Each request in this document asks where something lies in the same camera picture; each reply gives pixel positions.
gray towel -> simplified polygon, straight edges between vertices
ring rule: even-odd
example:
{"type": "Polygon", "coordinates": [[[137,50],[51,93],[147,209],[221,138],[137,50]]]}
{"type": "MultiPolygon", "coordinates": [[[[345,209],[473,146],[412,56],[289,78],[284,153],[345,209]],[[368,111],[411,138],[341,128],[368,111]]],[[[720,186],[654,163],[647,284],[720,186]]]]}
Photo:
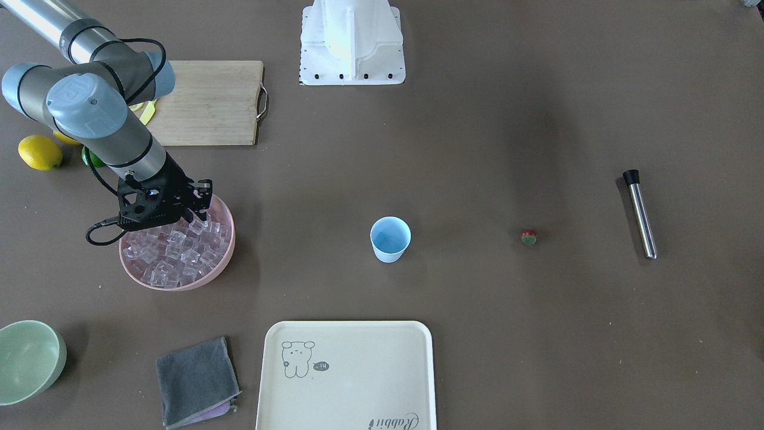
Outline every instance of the gray towel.
{"type": "Polygon", "coordinates": [[[241,393],[224,337],[157,358],[157,377],[167,430],[223,415],[241,393]]]}

blue joint cap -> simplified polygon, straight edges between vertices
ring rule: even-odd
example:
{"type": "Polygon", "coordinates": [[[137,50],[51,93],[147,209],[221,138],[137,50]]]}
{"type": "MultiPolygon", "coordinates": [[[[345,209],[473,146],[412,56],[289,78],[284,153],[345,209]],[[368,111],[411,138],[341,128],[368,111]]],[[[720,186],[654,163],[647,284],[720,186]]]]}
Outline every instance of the blue joint cap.
{"type": "Polygon", "coordinates": [[[50,88],[45,100],[58,126],[80,138],[113,135],[129,113],[117,90],[93,73],[63,78],[50,88]]]}
{"type": "Polygon", "coordinates": [[[24,79],[24,75],[31,69],[37,66],[42,66],[38,63],[21,63],[12,66],[5,72],[2,77],[2,95],[8,104],[23,113],[27,118],[31,119],[29,115],[21,108],[21,101],[18,99],[18,87],[21,85],[21,80],[24,79]]]}
{"type": "MultiPolygon", "coordinates": [[[[144,52],[151,61],[151,68],[156,70],[159,63],[162,62],[162,54],[158,52],[144,52]]],[[[164,66],[159,74],[154,78],[154,99],[164,97],[175,89],[175,71],[168,60],[164,61],[164,66]]]]}

bowl of ice cubes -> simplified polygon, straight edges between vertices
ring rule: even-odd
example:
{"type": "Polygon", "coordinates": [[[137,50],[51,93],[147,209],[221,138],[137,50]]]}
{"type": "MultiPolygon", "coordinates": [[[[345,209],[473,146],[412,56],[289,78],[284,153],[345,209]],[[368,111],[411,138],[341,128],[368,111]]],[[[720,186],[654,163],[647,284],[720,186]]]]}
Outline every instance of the bowl of ice cubes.
{"type": "Polygon", "coordinates": [[[119,240],[119,260],[138,284],[181,292],[201,287],[225,269],[236,235],[231,211],[212,195],[207,220],[130,232],[119,240]]]}

pink bowl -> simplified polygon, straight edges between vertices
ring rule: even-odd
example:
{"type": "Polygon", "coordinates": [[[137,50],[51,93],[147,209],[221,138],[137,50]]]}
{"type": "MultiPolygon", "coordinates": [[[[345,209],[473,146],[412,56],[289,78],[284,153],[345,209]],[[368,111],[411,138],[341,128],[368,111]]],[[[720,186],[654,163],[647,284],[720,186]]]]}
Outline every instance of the pink bowl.
{"type": "Polygon", "coordinates": [[[133,281],[136,281],[138,284],[143,285],[146,288],[151,288],[152,290],[159,290],[163,292],[184,292],[188,290],[193,290],[194,288],[201,287],[204,284],[209,283],[213,279],[217,278],[218,275],[225,269],[225,267],[228,265],[228,262],[231,261],[231,256],[234,253],[234,245],[236,244],[236,229],[234,228],[234,218],[231,215],[231,211],[228,210],[228,207],[225,206],[225,203],[223,203],[223,200],[220,200],[218,196],[212,195],[212,201],[209,205],[209,210],[207,211],[209,216],[219,222],[220,224],[229,226],[231,228],[231,243],[228,245],[228,249],[225,251],[225,254],[223,254],[223,260],[220,261],[220,263],[215,266],[215,268],[208,274],[204,275],[203,277],[195,280],[194,282],[191,282],[188,285],[184,285],[182,287],[177,288],[159,288],[159,287],[152,287],[151,285],[142,282],[141,276],[142,273],[133,273],[128,269],[127,261],[125,260],[125,254],[122,253],[122,250],[128,246],[126,242],[126,235],[123,236],[119,240],[119,262],[122,263],[122,267],[125,269],[125,272],[133,279],[133,281]]]}

green bowl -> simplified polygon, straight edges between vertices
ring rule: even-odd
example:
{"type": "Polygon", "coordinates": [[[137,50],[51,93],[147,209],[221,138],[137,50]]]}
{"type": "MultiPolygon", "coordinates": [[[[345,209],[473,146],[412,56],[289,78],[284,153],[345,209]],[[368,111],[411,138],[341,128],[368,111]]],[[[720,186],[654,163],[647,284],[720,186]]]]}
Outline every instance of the green bowl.
{"type": "Polygon", "coordinates": [[[45,391],[65,362],[66,345],[47,324],[18,321],[0,329],[0,406],[45,391]]]}

